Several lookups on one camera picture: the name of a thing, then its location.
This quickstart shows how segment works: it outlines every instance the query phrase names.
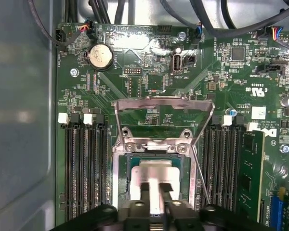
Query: usb port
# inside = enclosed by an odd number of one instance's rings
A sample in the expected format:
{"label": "usb port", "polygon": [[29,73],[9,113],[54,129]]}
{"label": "usb port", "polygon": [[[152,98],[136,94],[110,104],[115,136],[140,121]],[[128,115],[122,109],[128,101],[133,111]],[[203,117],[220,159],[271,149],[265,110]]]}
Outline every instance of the usb port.
{"label": "usb port", "polygon": [[175,54],[172,57],[172,70],[177,72],[182,70],[182,58],[181,55]]}

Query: wire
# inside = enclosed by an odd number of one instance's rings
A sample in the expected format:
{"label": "wire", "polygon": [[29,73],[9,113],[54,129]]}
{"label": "wire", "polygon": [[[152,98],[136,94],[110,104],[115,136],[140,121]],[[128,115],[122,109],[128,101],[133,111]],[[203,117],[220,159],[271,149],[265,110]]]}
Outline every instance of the wire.
{"label": "wire", "polygon": [[168,14],[170,14],[172,17],[174,17],[176,20],[178,20],[180,23],[184,24],[185,26],[188,26],[190,28],[193,28],[195,30],[198,29],[197,24],[192,24],[189,21],[183,19],[180,15],[178,15],[173,8],[168,4],[166,0],[159,0],[160,4],[163,6],[163,8],[167,11]]}
{"label": "wire", "polygon": [[37,9],[34,5],[33,0],[28,0],[28,4],[30,7],[30,11],[32,13],[32,16],[34,18],[35,23],[37,24],[37,26],[39,27],[39,29],[41,30],[42,34],[48,38],[50,41],[52,41],[54,44],[60,46],[60,47],[67,47],[68,45],[72,44],[73,42],[75,42],[75,40],[78,38],[78,36],[81,34],[81,31],[78,30],[76,31],[72,37],[67,41],[67,42],[59,42],[56,39],[54,39],[49,33],[48,31],[45,29],[42,21],[39,18]]}
{"label": "wire", "polygon": [[89,0],[89,3],[90,3],[91,8],[93,10],[94,17],[95,17],[96,21],[98,23],[104,23],[103,20],[102,20],[101,15],[100,15],[100,12],[99,12],[99,7],[98,7],[98,4],[97,4],[97,1],[96,0]]}
{"label": "wire", "polygon": [[64,5],[64,22],[70,23],[70,5],[69,5],[69,0],[65,0],[65,5]]}
{"label": "wire", "polygon": [[275,27],[272,27],[272,37],[273,37],[273,41],[276,40],[276,28]]}
{"label": "wire", "polygon": [[70,10],[71,10],[71,22],[76,23],[78,22],[77,0],[69,0],[69,2],[70,2]]}
{"label": "wire", "polygon": [[115,24],[119,25],[122,23],[123,11],[124,11],[125,0],[118,0],[118,6],[115,15]]}
{"label": "wire", "polygon": [[135,24],[135,0],[129,0],[129,11],[127,17],[127,24],[134,25]]}
{"label": "wire", "polygon": [[236,37],[236,36],[240,36],[243,34],[246,34],[248,32],[251,31],[256,31],[259,30],[265,26],[268,25],[272,25],[275,24],[277,22],[279,22],[280,20],[286,18],[287,16],[289,16],[289,8],[282,11],[281,13],[272,16],[268,19],[265,19],[259,23],[250,25],[250,26],[246,26],[243,28],[239,28],[239,29],[230,29],[230,30],[226,30],[226,31],[222,31],[222,30],[215,30],[214,27],[212,26],[212,23],[210,22],[210,19],[206,13],[206,10],[203,6],[202,0],[190,0],[190,3],[196,13],[196,15],[198,16],[198,18],[200,19],[200,21],[202,22],[202,24],[204,25],[204,27],[206,28],[206,30],[213,36],[215,36],[216,38],[229,38],[229,37]]}
{"label": "wire", "polygon": [[280,32],[281,32],[282,30],[283,30],[283,28],[281,27],[281,28],[277,31],[276,36],[275,36],[275,40],[278,39],[278,37],[279,37],[279,35],[280,35]]}
{"label": "wire", "polygon": [[229,10],[228,10],[228,2],[227,0],[221,0],[221,9],[222,9],[222,15],[223,19],[229,29],[236,29],[236,26],[231,20]]}
{"label": "wire", "polygon": [[103,18],[104,22],[106,24],[111,24],[109,16],[108,16],[108,13],[107,13],[107,9],[106,9],[105,3],[104,3],[104,0],[97,0],[97,3],[98,3],[98,6],[99,6],[99,9],[101,11],[102,18]]}
{"label": "wire", "polygon": [[286,44],[286,43],[282,42],[282,41],[279,40],[279,39],[277,39],[275,42],[277,42],[280,46],[289,49],[289,44]]}

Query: silver metal frame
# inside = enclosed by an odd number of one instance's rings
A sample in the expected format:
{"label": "silver metal frame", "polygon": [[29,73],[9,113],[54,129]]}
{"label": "silver metal frame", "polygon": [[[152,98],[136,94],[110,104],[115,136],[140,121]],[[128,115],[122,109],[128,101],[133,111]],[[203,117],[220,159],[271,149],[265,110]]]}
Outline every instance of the silver metal frame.
{"label": "silver metal frame", "polygon": [[[200,110],[207,112],[207,117],[199,125],[196,135],[191,130],[184,129],[178,138],[152,139],[133,137],[129,128],[122,128],[119,112],[126,109],[154,109],[160,105],[171,105],[176,110]],[[185,97],[146,97],[141,100],[117,100],[114,104],[118,127],[118,139],[113,147],[113,206],[118,206],[118,160],[125,153],[144,153],[145,151],[165,151],[165,153],[176,153],[189,156],[191,161],[189,203],[195,206],[196,170],[198,169],[206,200],[209,195],[201,173],[197,158],[195,144],[200,138],[204,128],[213,115],[215,105],[212,101],[190,101]]]}

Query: chip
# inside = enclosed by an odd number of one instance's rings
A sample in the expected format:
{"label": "chip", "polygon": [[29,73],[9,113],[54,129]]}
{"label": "chip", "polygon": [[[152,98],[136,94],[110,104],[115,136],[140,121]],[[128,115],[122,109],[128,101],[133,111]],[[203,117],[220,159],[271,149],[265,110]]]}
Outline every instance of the chip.
{"label": "chip", "polygon": [[80,112],[81,111],[81,106],[74,106],[74,111],[75,112]]}
{"label": "chip", "polygon": [[216,90],[216,83],[208,83],[209,90]]}
{"label": "chip", "polygon": [[242,176],[242,179],[241,179],[241,184],[242,184],[242,187],[247,190],[248,192],[250,192],[250,178],[246,175],[243,175]]}
{"label": "chip", "polygon": [[207,94],[207,100],[215,100],[215,94]]}
{"label": "chip", "polygon": [[242,47],[233,47],[231,51],[231,59],[233,61],[244,61],[245,49]]}
{"label": "chip", "polygon": [[244,148],[246,150],[249,150],[249,151],[253,151],[253,147],[254,147],[254,138],[252,136],[248,136],[246,135],[244,137]]}

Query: black connector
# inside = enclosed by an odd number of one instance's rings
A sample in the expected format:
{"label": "black connector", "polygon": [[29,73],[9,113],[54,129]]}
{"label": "black connector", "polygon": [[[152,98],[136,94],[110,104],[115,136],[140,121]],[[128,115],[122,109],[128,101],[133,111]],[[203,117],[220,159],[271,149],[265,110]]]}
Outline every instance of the black connector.
{"label": "black connector", "polygon": [[269,37],[272,37],[272,27],[266,26],[260,30],[256,31],[256,38],[258,39],[267,39]]}

